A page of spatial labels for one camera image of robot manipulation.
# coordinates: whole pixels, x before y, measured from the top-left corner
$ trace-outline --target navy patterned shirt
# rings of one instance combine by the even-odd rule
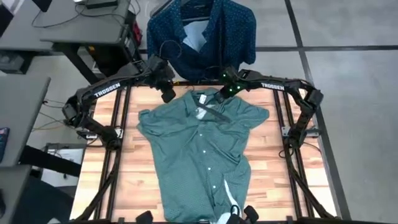
[[[183,19],[207,17],[206,43],[199,52],[183,43],[187,37]],[[173,3],[151,18],[147,28],[148,54],[169,59],[187,80],[217,78],[222,67],[256,59],[256,18],[252,10],[231,0],[190,0]]]

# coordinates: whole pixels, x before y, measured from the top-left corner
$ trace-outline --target black metal frame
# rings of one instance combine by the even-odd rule
[[[302,38],[300,35],[299,31],[299,26],[297,24],[297,20],[295,18],[294,10],[292,7],[292,4],[290,0],[284,0],[287,12],[289,15],[290,23],[293,28],[294,32],[294,37],[296,41],[296,46],[291,46],[291,47],[256,47],[256,52],[298,52],[300,55],[300,60],[302,63],[303,71],[305,74],[306,80],[312,82],[312,76],[311,76],[311,71],[310,71],[310,66],[308,63],[308,58],[306,55],[306,52],[334,52],[334,51],[372,51],[372,50],[398,50],[398,45],[347,45],[347,46],[304,46],[302,42]],[[139,50],[140,54],[147,54],[146,49],[140,49]],[[200,83],[191,83],[191,82],[179,82],[176,85],[219,85],[217,82],[211,82],[211,81],[202,81]],[[119,101],[120,101],[120,94],[116,96],[116,101],[115,101],[115,107],[116,105],[119,106]],[[282,114],[282,108],[280,105],[280,99],[277,91],[274,91],[274,99],[275,99],[275,105],[277,108],[277,113],[278,113],[278,118],[279,118],[279,126],[284,127],[284,119],[283,119],[283,114]],[[287,118],[289,121],[289,125],[292,125],[292,111],[289,103],[289,99],[284,95],[284,101],[286,105],[286,110],[287,110]],[[125,99],[125,107],[128,106],[126,105],[126,102],[128,102],[128,98]],[[118,110],[114,109],[113,111],[113,120],[117,117]],[[127,109],[123,110],[122,117],[125,118],[124,120],[122,119],[122,124],[124,125],[126,121],[126,114],[127,114]],[[328,170],[330,172],[331,178],[332,178],[332,184],[333,184],[333,190],[335,191],[335,198],[338,206],[338,212],[340,213],[340,217],[344,220],[351,220],[351,215],[349,213],[348,209],[348,204],[346,201],[345,193],[343,191],[343,186],[341,184],[340,176],[338,173],[338,169],[336,166],[335,158],[333,155],[333,151],[331,150],[331,144],[330,140],[328,137],[327,129],[326,129],[326,124],[325,120],[322,115],[322,108],[319,108],[318,111],[316,112],[316,117],[314,118],[314,122],[317,123],[318,127],[322,130],[322,134],[320,135],[321,143],[322,143],[322,149],[324,153],[324,158],[326,158],[326,162],[328,164]],[[296,160],[300,161],[298,162],[298,171],[302,179],[306,182],[305,180],[305,173],[303,171],[302,167],[302,159],[300,158],[300,152],[295,151],[295,156]],[[109,158],[108,156],[107,159],[104,160],[104,166],[103,166],[103,173],[101,174],[101,180],[102,182],[104,181],[104,177],[106,177],[107,173],[107,168],[109,166]],[[291,191],[293,195],[293,201],[294,201],[294,206],[295,206],[295,212],[297,217],[302,216],[301,212],[301,207],[300,207],[300,202],[298,198],[298,192],[297,192],[297,186],[294,180],[290,179],[290,186],[291,186]],[[108,206],[108,208],[113,208],[114,204],[114,193],[109,195],[109,202],[111,203],[112,206]],[[313,211],[312,211],[312,206],[309,204],[309,202],[306,200],[306,209],[308,212],[308,216],[312,217],[313,216]],[[99,218],[99,212],[101,209],[101,205],[99,208],[96,210],[96,215],[95,219]],[[112,216],[112,211],[107,211],[107,218],[111,218]],[[281,222],[258,222],[258,223],[288,223],[286,221],[281,221]]]

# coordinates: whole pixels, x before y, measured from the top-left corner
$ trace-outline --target wooden tabletop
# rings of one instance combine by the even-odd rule
[[[176,97],[182,96],[186,91],[193,88],[193,86],[175,86]],[[196,90],[204,88],[208,88],[208,86],[195,86]],[[136,128],[138,112],[144,109],[152,110],[163,104],[160,96],[160,91],[149,87],[134,87],[131,90],[114,203],[114,222],[119,217],[124,217],[127,222],[135,221],[136,217],[146,210],[152,212],[155,222],[165,221],[150,144]],[[287,215],[294,216],[294,204],[290,193],[286,163],[284,159],[278,156],[283,147],[273,92],[258,89],[250,92],[242,91],[238,96],[248,103],[269,110],[269,118],[251,131],[244,152],[252,170],[245,206],[253,206],[260,216],[259,220],[285,220]],[[116,92],[113,92],[98,99],[94,115],[95,120],[103,125],[110,124],[115,97]],[[290,102],[293,102],[291,103],[292,112],[296,120],[300,110],[294,104],[292,98],[290,98]],[[118,122],[121,120],[121,113],[119,114]],[[307,138],[305,142],[318,146],[316,139]],[[301,147],[301,153],[311,191],[328,212],[336,215],[322,155],[316,148],[307,144]],[[103,159],[103,148],[87,148],[71,218],[79,216],[97,193]],[[301,190],[299,192],[303,215],[306,215]],[[102,217],[106,213],[107,199],[108,197],[105,196],[103,211],[101,212]]]

